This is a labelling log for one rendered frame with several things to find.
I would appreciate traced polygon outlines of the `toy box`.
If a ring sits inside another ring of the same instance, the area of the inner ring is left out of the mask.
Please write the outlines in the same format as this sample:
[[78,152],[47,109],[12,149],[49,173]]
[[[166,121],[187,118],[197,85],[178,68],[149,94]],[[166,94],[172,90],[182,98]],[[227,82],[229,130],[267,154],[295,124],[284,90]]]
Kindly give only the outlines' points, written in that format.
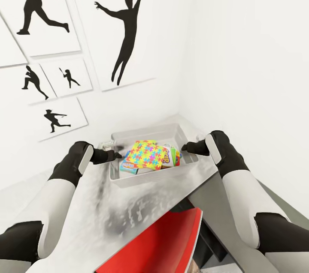
[[[117,146],[111,147],[111,150],[119,153],[122,159],[110,162],[109,180],[120,189],[189,173],[199,162],[197,154],[188,153],[187,150],[181,151],[188,139],[178,123],[112,133],[111,140],[117,142]],[[126,154],[132,150],[136,141],[156,141],[155,145],[158,146],[170,142],[180,152],[179,166],[157,171],[141,168],[136,174],[121,171],[120,166]]]

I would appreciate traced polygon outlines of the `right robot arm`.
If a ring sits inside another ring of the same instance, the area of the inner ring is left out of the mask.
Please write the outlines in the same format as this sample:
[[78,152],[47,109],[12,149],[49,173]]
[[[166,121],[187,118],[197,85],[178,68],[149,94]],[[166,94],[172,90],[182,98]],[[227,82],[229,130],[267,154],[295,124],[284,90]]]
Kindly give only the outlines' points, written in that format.
[[184,144],[181,151],[211,154],[245,245],[259,250],[280,273],[309,273],[309,230],[291,223],[222,130],[198,134],[196,139],[196,143]]

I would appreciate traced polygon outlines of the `jigsaw puzzle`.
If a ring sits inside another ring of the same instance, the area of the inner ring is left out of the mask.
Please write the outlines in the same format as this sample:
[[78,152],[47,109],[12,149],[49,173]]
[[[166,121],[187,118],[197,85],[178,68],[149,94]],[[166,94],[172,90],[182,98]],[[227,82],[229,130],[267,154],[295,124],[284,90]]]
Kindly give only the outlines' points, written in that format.
[[154,171],[161,170],[162,162],[166,152],[166,147],[158,146],[150,143],[142,143],[142,147],[138,147],[139,143],[135,143],[126,161],[131,162],[145,168],[151,168]]
[[[138,147],[142,147],[142,143],[156,144],[156,141],[136,141],[136,143],[139,143]],[[134,162],[133,162],[133,164],[134,164]],[[134,169],[141,169],[141,168],[145,168],[145,167],[134,164],[133,168]],[[149,168],[149,169],[151,169],[151,168]]]

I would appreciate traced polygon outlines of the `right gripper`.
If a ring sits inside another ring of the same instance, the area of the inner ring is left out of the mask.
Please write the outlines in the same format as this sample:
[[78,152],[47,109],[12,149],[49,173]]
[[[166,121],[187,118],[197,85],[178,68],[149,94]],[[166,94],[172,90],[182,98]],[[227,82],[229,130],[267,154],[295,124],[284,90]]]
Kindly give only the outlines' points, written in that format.
[[204,152],[200,148],[200,141],[199,142],[191,142],[189,141],[187,144],[184,144],[182,147],[181,151],[187,150],[188,153],[194,153],[198,155],[203,155],[203,156],[209,156],[209,153]]

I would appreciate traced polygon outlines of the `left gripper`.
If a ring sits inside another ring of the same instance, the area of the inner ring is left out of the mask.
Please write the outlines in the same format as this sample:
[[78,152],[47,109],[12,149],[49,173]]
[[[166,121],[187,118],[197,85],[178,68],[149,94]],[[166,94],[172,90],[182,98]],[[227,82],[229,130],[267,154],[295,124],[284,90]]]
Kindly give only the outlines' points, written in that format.
[[115,153],[114,150],[104,151],[99,149],[100,158],[93,162],[94,165],[103,164],[106,162],[114,161],[115,159],[122,159],[122,156],[119,153]]

